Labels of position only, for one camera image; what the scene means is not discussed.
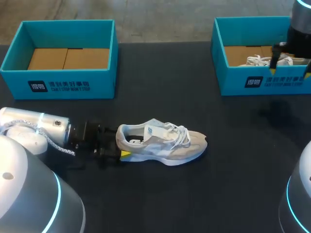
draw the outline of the shoe logo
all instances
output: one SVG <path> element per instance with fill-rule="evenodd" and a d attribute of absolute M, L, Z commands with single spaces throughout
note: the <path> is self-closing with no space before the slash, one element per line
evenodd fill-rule
<path fill-rule="evenodd" d="M 148 134 L 152 135 L 152 129 L 148 127 Z"/>
<path fill-rule="evenodd" d="M 135 144 L 135 145 L 140 145 L 141 143 L 143 143 L 144 141 L 140 141 L 139 139 L 132 139 L 130 140 L 130 143 Z"/>

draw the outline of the open box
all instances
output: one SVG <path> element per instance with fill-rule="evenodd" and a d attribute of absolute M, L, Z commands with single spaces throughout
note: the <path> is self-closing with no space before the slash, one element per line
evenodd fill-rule
<path fill-rule="evenodd" d="M 228 58 L 232 60 L 235 56 L 235 46 L 253 52 L 261 48 L 262 54 L 266 55 L 267 50 L 264 51 L 263 47 L 267 49 L 266 46 L 286 41 L 289 26 L 289 17 L 215 18 L 211 53 L 222 95 L 311 93 L 311 78 L 303 79 L 306 65 L 277 66 L 276 73 L 272 75 L 268 66 L 237 67 L 230 66 L 228 62 Z M 241 59 L 241 54 L 236 53 L 237 60 Z"/>
<path fill-rule="evenodd" d="M 31 64 L 36 57 L 39 67 Z M 102 60 L 104 66 L 93 66 Z M 112 99 L 117 63 L 113 20 L 23 21 L 0 73 L 17 100 Z"/>

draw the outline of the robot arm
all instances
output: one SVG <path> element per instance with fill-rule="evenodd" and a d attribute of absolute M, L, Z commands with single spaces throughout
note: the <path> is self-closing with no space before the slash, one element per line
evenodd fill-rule
<path fill-rule="evenodd" d="M 270 70 L 274 74 L 281 53 L 290 53 L 298 58 L 311 59 L 311 0 L 295 0 L 287 42 L 272 48 Z M 311 76 L 311 63 L 308 64 L 304 78 Z"/>

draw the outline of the shoe tongue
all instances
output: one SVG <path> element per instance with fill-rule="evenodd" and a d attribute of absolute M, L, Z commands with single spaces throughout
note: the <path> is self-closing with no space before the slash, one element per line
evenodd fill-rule
<path fill-rule="evenodd" d="M 152 136 L 161 138 L 165 141 L 169 141 L 169 140 L 176 140 L 178 137 L 178 133 L 175 131 L 168 132 L 168 130 L 164 128 L 153 126 L 153 125 L 145 125 L 144 141 L 147 141 Z"/>
<path fill-rule="evenodd" d="M 286 57 L 282 60 L 279 60 L 277 64 L 281 66 L 292 66 L 294 63 L 291 57 Z"/>

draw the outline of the shoe sole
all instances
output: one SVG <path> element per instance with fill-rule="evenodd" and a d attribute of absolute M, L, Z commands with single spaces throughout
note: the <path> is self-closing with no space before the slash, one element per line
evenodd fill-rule
<path fill-rule="evenodd" d="M 198 158 L 203 152 L 200 152 L 192 157 L 186 158 L 186 159 L 179 159 L 179 160 L 171 160 L 171 159 L 166 159 L 160 156 L 156 155 L 148 155 L 148 154 L 131 154 L 129 156 L 125 156 L 124 158 L 121 157 L 121 161 L 124 162 L 143 162 L 146 160 L 157 160 L 167 166 L 177 166 L 177 165 L 182 165 L 185 163 L 190 162 L 191 160 L 194 160 Z"/>

